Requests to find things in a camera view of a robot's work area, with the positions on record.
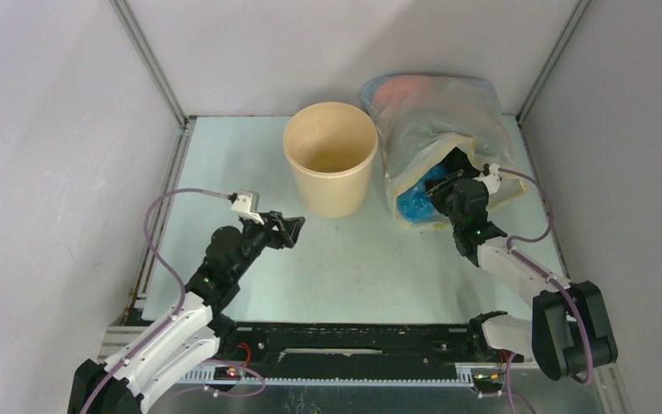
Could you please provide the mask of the blue plastic trash bag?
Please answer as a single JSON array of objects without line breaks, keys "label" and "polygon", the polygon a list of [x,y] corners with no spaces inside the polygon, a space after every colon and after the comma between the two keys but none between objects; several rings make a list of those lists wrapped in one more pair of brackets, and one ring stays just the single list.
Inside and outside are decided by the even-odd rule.
[{"label": "blue plastic trash bag", "polygon": [[397,197],[397,213],[405,221],[412,224],[431,223],[439,217],[439,213],[426,193],[426,182],[433,179],[443,179],[447,170],[443,166],[434,166],[426,172],[408,190]]}]

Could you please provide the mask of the cream plastic trash bin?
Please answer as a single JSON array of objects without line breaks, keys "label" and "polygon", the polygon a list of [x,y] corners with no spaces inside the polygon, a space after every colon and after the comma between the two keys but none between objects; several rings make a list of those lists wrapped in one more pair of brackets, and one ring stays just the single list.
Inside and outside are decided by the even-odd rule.
[{"label": "cream plastic trash bin", "polygon": [[340,218],[364,203],[378,133],[360,108],[325,102],[298,111],[284,129],[283,150],[297,194],[310,212]]}]

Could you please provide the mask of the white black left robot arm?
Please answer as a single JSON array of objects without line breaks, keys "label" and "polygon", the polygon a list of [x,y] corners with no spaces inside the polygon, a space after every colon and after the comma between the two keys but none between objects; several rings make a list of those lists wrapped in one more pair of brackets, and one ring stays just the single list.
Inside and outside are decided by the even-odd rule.
[{"label": "white black left robot arm", "polygon": [[236,323],[223,310],[264,250],[295,247],[305,219],[269,211],[240,222],[212,234],[203,262],[164,316],[104,361],[76,369],[68,412],[147,413],[192,368],[234,355]]}]

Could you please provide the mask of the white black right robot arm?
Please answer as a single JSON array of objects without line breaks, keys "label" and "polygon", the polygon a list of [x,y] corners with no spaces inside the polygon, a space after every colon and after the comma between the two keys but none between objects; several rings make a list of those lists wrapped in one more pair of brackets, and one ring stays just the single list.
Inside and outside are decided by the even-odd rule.
[{"label": "white black right robot arm", "polygon": [[520,235],[508,235],[488,218],[488,206],[503,176],[523,173],[486,165],[459,169],[425,183],[435,209],[453,227],[459,254],[498,277],[529,307],[530,321],[497,311],[478,319],[466,338],[472,357],[487,361],[500,349],[533,359],[551,380],[571,378],[581,385],[597,367],[616,361],[618,347],[601,290],[592,282],[570,282],[520,250]]}]

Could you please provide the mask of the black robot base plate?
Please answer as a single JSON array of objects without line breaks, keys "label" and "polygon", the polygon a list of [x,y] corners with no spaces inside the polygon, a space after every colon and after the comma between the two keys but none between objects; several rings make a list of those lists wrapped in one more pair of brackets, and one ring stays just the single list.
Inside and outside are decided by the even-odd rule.
[{"label": "black robot base plate", "polygon": [[217,358],[263,377],[372,379],[441,379],[466,364],[502,361],[466,324],[240,322]]}]

